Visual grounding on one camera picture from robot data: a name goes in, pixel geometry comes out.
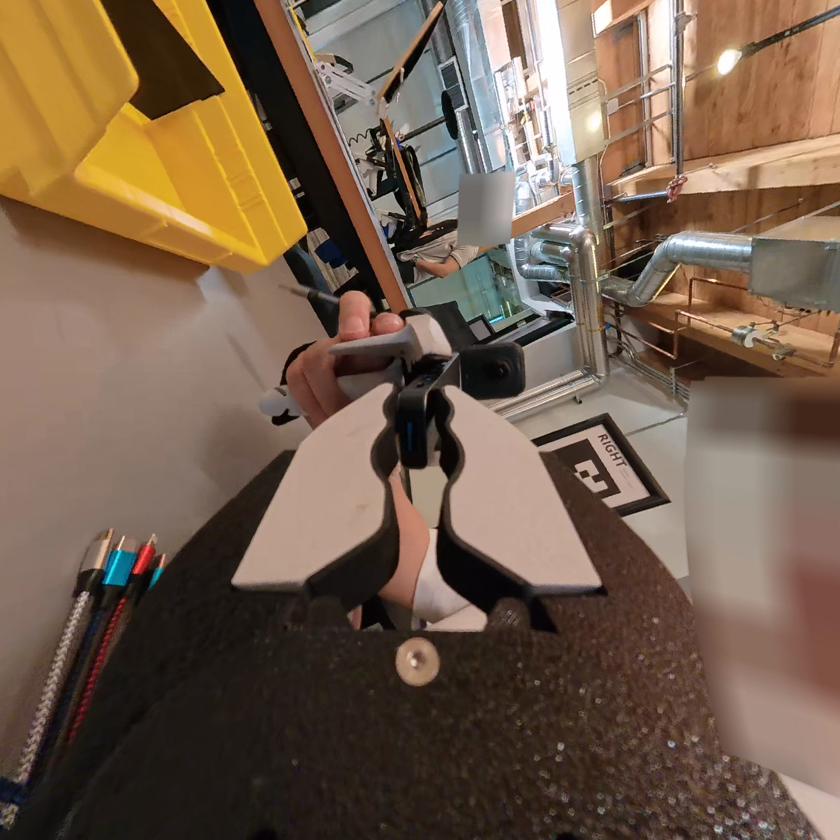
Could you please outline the black bin divider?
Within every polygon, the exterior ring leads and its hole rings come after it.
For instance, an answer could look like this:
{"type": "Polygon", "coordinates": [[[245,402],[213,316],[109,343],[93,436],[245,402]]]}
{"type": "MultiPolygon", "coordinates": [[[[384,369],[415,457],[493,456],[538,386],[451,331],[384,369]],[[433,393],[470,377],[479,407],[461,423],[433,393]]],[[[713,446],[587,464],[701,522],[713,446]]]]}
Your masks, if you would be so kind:
{"type": "Polygon", "coordinates": [[[225,92],[153,1],[103,1],[139,77],[130,105],[155,121],[225,92]]]}

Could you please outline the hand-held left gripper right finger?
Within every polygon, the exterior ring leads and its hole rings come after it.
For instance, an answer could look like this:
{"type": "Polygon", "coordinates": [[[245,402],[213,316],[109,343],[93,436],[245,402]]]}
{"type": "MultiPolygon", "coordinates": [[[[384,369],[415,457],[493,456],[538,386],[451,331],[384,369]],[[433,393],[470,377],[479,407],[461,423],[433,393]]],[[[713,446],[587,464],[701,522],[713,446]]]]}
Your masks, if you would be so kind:
{"type": "Polygon", "coordinates": [[[489,615],[499,601],[546,617],[544,599],[603,593],[602,579],[535,445],[454,385],[436,413],[447,477],[437,526],[446,584],[489,615]]]}

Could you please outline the yellow plastic bin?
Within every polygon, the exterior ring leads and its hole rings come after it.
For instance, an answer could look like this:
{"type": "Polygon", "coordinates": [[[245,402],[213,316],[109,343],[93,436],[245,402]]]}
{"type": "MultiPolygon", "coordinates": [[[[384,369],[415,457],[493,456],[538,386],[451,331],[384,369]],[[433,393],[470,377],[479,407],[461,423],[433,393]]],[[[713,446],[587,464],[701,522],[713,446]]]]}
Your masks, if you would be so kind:
{"type": "Polygon", "coordinates": [[[1,193],[207,266],[307,226],[206,2],[155,2],[225,92],[155,121],[102,2],[2,2],[1,193]]]}

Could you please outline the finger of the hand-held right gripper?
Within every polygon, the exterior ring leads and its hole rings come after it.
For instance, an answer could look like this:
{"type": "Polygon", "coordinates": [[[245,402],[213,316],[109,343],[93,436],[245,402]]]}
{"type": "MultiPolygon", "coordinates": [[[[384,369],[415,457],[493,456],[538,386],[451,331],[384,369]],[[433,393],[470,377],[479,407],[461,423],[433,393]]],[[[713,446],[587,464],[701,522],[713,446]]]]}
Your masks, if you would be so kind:
{"type": "Polygon", "coordinates": [[[401,358],[405,361],[420,361],[424,356],[450,359],[455,354],[445,331],[429,313],[405,317],[401,335],[401,358]]]}

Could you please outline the person's right forearm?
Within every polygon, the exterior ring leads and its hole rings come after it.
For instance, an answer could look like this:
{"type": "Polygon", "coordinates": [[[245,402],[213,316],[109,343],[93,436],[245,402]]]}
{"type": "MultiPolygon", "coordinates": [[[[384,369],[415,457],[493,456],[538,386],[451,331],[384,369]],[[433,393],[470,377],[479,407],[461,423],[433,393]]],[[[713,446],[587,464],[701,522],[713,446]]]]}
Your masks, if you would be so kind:
{"type": "Polygon", "coordinates": [[[430,531],[406,493],[399,468],[392,472],[389,481],[399,531],[398,559],[396,570],[381,589],[380,596],[389,603],[412,611],[417,580],[428,552],[430,531]]]}

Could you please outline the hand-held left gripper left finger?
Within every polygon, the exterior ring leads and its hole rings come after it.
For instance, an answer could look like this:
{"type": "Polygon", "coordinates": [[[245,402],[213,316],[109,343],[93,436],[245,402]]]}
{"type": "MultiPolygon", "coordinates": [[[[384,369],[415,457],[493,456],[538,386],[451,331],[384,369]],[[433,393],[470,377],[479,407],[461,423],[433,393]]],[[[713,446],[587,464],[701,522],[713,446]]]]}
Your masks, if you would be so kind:
{"type": "Polygon", "coordinates": [[[233,575],[234,588],[333,597],[349,612],[393,577],[397,393],[390,383],[376,386],[301,443],[233,575]]]}

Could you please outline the person's right hand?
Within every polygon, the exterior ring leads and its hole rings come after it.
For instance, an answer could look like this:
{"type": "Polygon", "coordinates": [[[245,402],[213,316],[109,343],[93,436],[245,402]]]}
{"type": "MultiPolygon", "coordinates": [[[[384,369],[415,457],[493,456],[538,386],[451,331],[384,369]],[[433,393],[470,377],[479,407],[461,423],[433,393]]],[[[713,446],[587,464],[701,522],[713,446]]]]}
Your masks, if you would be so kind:
{"type": "Polygon", "coordinates": [[[357,290],[348,291],[340,298],[336,336],[313,343],[288,366],[287,387],[310,428],[320,426],[350,403],[340,386],[341,377],[382,371],[390,364],[386,358],[339,357],[330,352],[339,343],[398,333],[404,329],[405,322],[399,315],[386,311],[372,317],[371,311],[371,300],[365,294],[357,290]]]}

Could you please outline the silver ventilation duct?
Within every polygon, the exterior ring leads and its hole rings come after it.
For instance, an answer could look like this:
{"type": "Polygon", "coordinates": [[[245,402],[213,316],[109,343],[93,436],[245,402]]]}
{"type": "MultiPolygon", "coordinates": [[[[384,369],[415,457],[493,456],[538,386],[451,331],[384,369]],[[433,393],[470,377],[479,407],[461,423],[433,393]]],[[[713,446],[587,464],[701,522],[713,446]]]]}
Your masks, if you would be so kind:
{"type": "Polygon", "coordinates": [[[449,1],[445,11],[486,171],[513,171],[496,72],[510,60],[501,1],[449,1]]]}

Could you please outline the silver pipe bundle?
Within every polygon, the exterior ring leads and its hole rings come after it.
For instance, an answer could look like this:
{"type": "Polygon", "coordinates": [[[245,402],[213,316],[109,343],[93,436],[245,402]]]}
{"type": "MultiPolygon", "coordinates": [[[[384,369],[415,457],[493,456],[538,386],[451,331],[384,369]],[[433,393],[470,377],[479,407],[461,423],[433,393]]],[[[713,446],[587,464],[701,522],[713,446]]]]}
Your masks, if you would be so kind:
{"type": "Polygon", "coordinates": [[[596,155],[572,164],[570,176],[574,199],[574,219],[557,223],[559,209],[549,203],[531,207],[531,190],[525,182],[514,188],[514,216],[511,236],[523,246],[514,250],[517,272],[525,277],[528,270],[549,269],[557,274],[559,256],[546,255],[544,261],[529,261],[528,236],[538,240],[541,254],[546,245],[566,249],[572,313],[579,336],[582,366],[546,384],[533,387],[517,397],[500,402],[494,411],[510,422],[536,413],[545,407],[566,402],[599,389],[610,375],[606,345],[606,326],[602,297],[624,308],[643,308],[651,303],[669,283],[680,266],[698,266],[749,273],[752,265],[753,239],[743,234],[688,231],[668,236],[657,246],[653,256],[634,283],[609,276],[604,267],[602,181],[596,155]]]}

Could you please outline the black white printed tag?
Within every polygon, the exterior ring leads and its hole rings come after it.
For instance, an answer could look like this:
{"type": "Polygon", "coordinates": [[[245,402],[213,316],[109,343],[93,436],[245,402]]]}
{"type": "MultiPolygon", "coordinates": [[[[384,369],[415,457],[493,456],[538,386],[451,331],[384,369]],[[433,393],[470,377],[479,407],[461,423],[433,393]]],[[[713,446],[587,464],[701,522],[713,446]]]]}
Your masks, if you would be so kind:
{"type": "Polygon", "coordinates": [[[594,496],[623,518],[670,503],[607,413],[531,441],[539,451],[555,456],[594,496]]]}

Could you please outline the grey usb hub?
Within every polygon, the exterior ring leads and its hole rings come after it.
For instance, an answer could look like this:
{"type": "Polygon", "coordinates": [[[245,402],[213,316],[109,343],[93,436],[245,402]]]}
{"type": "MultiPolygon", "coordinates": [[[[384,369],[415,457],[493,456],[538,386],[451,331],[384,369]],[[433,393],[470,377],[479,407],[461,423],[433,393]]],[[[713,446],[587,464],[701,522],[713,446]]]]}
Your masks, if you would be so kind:
{"type": "Polygon", "coordinates": [[[445,387],[460,384],[459,356],[424,357],[408,375],[399,391],[394,414],[401,463],[409,469],[424,469],[440,439],[439,427],[447,409],[445,387]]]}

